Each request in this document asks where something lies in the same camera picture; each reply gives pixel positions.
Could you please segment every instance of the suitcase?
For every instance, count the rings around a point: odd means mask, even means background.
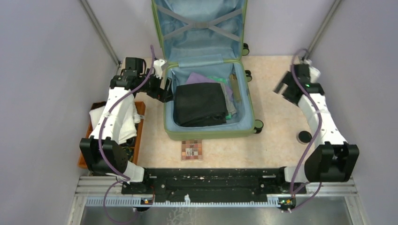
[[[245,137],[262,130],[255,120],[247,82],[250,71],[243,68],[242,55],[247,0],[152,0],[155,27],[163,55],[168,61],[165,76],[172,91],[187,81],[191,72],[224,78],[236,75],[241,100],[234,100],[237,113],[226,124],[181,127],[173,119],[173,101],[164,106],[164,128],[172,140]]]

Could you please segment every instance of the light purple wall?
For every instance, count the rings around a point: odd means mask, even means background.
[[[61,225],[115,66],[77,0],[0,3],[0,224]]]
[[[312,56],[374,225],[397,224],[398,1],[346,0]]]
[[[89,3],[120,58],[150,57],[149,45],[162,55],[150,0]],[[250,55],[290,55],[307,47],[333,0],[248,0],[245,42]]]

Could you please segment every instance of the metal floor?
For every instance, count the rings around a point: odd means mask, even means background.
[[[109,207],[114,219],[134,216],[132,208]],[[113,225],[102,207],[85,207],[81,225]],[[276,208],[153,208],[131,225],[351,225],[344,197],[315,198],[293,213]]]

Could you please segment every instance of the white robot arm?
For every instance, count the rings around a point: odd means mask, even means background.
[[[137,119],[137,110],[134,110],[134,97],[135,95],[127,95],[131,90],[139,86],[145,79],[144,70],[142,65],[145,61],[138,58],[126,58],[125,69],[122,70],[120,75],[116,75],[111,80],[107,104],[105,105],[104,112],[96,125],[90,138],[83,138],[80,142],[80,150],[89,170],[111,176],[116,176],[120,180],[123,177],[114,174],[114,172],[103,162],[103,158],[98,154],[98,140],[103,140],[102,148],[107,155],[107,159],[111,164],[123,175],[130,178],[127,182],[142,182],[144,177],[144,169],[140,166],[130,162],[125,152],[119,146],[119,134],[123,125],[123,119],[126,113],[135,116]],[[153,63],[154,74],[148,81],[138,90],[138,92],[146,92],[147,95],[158,99],[161,102],[167,102],[173,99],[171,92],[171,80],[165,82],[165,89],[160,87],[162,80],[163,67],[166,61],[157,59]],[[110,108],[120,101],[109,113]]]
[[[283,97],[303,111],[311,134],[314,135],[318,128],[317,114],[322,117],[321,129],[314,141],[315,151],[300,167],[294,182],[344,182],[351,176],[359,150],[356,145],[348,144],[337,129],[326,105],[325,93],[321,85],[316,82],[321,73],[310,64],[309,60],[305,60],[303,63],[295,65],[295,72],[300,84],[318,106],[318,111],[309,98],[298,88],[290,71],[286,73],[281,83],[274,90],[278,93],[283,84],[288,86],[283,92]],[[295,169],[295,166],[284,168],[286,182],[292,181]]]

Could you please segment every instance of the wooden tray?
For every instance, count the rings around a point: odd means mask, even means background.
[[[98,102],[98,103],[94,103],[91,106],[90,110],[102,107],[106,104],[106,102]],[[139,115],[145,115],[145,104],[144,102],[135,102],[136,104],[136,108],[137,108],[137,112]],[[136,144],[134,145],[134,156],[133,156],[133,163],[137,164],[138,161],[138,152],[139,152],[139,145],[141,142],[141,135],[142,135],[142,127],[144,126],[144,120],[141,120],[141,122],[138,124],[138,129],[137,129],[137,137],[136,137]],[[93,128],[91,125],[91,121],[88,123],[88,129],[87,129],[87,133],[86,133],[86,138],[89,138],[89,135],[91,134]],[[80,168],[84,168],[87,169],[87,165],[86,162],[83,158],[82,153],[80,153],[80,157],[79,157],[79,161],[77,163],[77,166],[79,166]]]

